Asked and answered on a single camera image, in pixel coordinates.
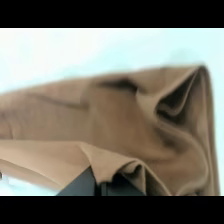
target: brown cloth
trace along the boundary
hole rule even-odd
[[[65,80],[0,96],[0,170],[62,189],[89,166],[146,195],[219,195],[204,66]]]

